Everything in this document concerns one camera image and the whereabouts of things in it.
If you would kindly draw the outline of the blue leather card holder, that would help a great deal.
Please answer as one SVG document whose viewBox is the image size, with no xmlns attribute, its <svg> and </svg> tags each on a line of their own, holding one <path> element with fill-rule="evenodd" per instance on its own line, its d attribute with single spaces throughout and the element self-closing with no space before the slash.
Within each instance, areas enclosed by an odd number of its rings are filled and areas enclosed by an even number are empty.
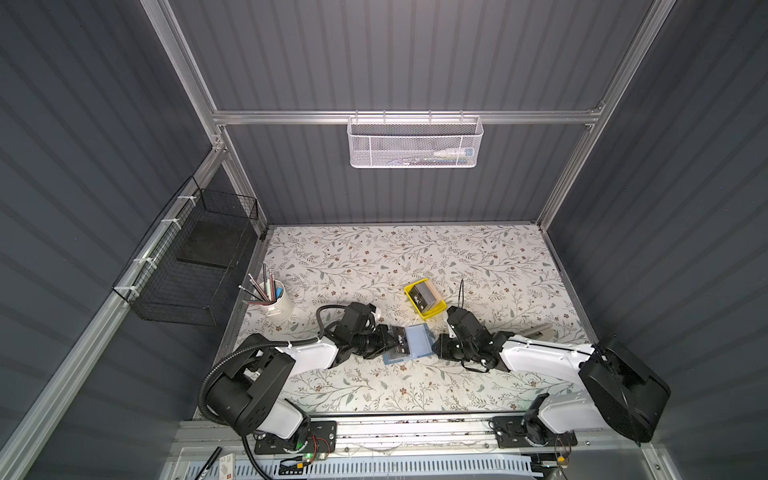
<svg viewBox="0 0 768 480">
<path fill-rule="evenodd" d="M 432 345 L 435 342 L 435 337 L 424 323 L 418 325 L 411 325 L 404 327 L 408 338 L 408 344 L 410 347 L 410 355 L 407 357 L 401 357 L 393 353 L 393 348 L 387 350 L 382 358 L 386 365 L 401 363 L 404 361 L 416 360 L 434 354 Z"/>
</svg>

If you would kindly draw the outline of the yellow plastic card tray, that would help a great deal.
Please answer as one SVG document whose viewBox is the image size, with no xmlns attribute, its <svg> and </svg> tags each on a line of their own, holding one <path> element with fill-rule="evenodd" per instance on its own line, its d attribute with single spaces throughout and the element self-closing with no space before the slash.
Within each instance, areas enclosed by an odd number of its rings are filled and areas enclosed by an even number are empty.
<svg viewBox="0 0 768 480">
<path fill-rule="evenodd" d="M 424 321 L 447 310 L 445 299 L 431 279 L 424 278 L 407 285 L 404 292 L 419 317 Z"/>
</svg>

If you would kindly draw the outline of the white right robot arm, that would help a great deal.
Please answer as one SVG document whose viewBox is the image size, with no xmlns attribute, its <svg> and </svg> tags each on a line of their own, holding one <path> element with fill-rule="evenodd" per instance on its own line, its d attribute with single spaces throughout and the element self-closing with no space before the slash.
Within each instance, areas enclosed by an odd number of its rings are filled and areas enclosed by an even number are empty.
<svg viewBox="0 0 768 480">
<path fill-rule="evenodd" d="M 452 306 L 448 331 L 432 351 L 465 370 L 537 373 L 576 387 L 569 394 L 541 393 L 513 429 L 536 447 L 584 430 L 611 429 L 636 444 L 652 440 L 671 388 L 622 343 L 561 344 L 507 331 L 492 333 L 476 316 Z"/>
</svg>

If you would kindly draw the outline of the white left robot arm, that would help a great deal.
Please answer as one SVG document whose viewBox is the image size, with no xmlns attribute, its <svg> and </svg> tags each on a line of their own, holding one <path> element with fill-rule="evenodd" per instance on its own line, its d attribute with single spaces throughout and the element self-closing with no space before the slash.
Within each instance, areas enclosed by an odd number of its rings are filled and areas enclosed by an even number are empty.
<svg viewBox="0 0 768 480">
<path fill-rule="evenodd" d="M 291 378 L 337 367 L 352 356 L 375 360 L 408 349 L 405 330 L 381 323 L 380 310 L 372 304 L 322 305 L 315 319 L 319 332 L 308 339 L 247 337 L 204 377 L 198 412 L 213 423 L 230 427 L 243 439 L 264 433 L 298 450 L 310 436 L 311 418 L 282 397 Z"/>
</svg>

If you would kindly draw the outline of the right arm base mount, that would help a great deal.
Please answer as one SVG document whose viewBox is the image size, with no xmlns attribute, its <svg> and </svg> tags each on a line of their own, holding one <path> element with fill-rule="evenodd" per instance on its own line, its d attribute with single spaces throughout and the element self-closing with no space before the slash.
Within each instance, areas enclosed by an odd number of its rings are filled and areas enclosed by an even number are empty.
<svg viewBox="0 0 768 480">
<path fill-rule="evenodd" d="M 569 449 L 578 445 L 573 431 L 556 434 L 539 420 L 526 420 L 523 415 L 494 416 L 488 422 L 500 448 L 554 448 Z"/>
</svg>

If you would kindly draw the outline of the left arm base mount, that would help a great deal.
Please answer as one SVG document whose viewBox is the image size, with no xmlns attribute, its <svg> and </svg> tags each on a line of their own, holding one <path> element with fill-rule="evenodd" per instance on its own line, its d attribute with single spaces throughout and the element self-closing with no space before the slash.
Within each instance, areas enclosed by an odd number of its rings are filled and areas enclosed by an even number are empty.
<svg viewBox="0 0 768 480">
<path fill-rule="evenodd" d="M 338 423 L 330 420 L 311 419 L 304 422 L 290 438 L 282 439 L 275 434 L 257 433 L 253 453 L 256 455 L 320 454 L 333 453 L 336 449 Z"/>
</svg>

